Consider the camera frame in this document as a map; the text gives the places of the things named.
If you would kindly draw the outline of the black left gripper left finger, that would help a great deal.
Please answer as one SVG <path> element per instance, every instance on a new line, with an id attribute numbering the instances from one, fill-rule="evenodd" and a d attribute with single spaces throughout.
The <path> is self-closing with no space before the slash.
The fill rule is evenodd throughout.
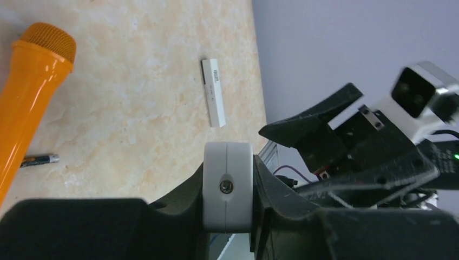
<path id="1" fill-rule="evenodd" d="M 23 200 L 1 219 L 1 259 L 207 259 L 202 172 L 153 203 Z"/>

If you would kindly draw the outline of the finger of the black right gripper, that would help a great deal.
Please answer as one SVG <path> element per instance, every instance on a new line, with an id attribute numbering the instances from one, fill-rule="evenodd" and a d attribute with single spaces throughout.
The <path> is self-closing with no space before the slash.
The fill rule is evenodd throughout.
<path id="1" fill-rule="evenodd" d="M 317 132 L 320 126 L 327 126 L 332 119 L 361 97 L 363 93 L 353 83 L 347 83 L 313 107 L 267 124 L 259 130 L 259 134 L 280 145 L 295 147 L 309 134 Z"/>

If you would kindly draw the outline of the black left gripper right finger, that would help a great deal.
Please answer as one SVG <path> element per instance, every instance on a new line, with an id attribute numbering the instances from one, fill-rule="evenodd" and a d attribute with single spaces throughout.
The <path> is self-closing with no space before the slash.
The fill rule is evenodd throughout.
<path id="1" fill-rule="evenodd" d="M 458 218 L 445 211 L 320 207 L 254 156 L 250 250 L 256 259 L 458 259 Z"/>

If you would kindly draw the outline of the small white remote control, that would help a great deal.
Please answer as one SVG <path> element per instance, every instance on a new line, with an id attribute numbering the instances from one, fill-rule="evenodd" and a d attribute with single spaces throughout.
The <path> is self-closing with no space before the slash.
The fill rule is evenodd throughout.
<path id="1" fill-rule="evenodd" d="M 205 145 L 203 227 L 215 233 L 249 233 L 253 213 L 253 149 L 244 142 Z"/>

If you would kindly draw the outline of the long white remote control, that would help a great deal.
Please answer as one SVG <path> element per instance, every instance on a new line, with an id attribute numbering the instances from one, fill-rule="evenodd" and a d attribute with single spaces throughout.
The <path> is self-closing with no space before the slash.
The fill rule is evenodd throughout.
<path id="1" fill-rule="evenodd" d="M 220 72 L 216 58 L 201 61 L 204 86 L 211 127 L 221 128 L 226 124 L 224 102 L 221 91 Z"/>

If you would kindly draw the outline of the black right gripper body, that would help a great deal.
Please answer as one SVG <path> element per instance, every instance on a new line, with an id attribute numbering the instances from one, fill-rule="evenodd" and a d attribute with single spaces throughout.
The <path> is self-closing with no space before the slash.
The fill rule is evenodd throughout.
<path id="1" fill-rule="evenodd" d="M 439 177 L 428 159 L 380 111 L 363 105 L 341 124 L 350 148 L 320 173 L 319 181 L 296 188 L 302 197 L 326 206 L 378 208 Z"/>

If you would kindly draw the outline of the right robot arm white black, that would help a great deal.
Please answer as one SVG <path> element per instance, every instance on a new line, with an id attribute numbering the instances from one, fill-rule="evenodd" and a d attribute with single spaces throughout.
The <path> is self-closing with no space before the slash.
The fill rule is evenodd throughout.
<path id="1" fill-rule="evenodd" d="M 330 121 L 362 97 L 348 83 L 315 106 L 264 126 L 259 134 L 298 151 L 313 184 L 296 188 L 324 207 L 415 207 L 438 190 L 458 189 L 458 141 L 413 144 L 380 110 L 361 106 L 337 128 Z"/>

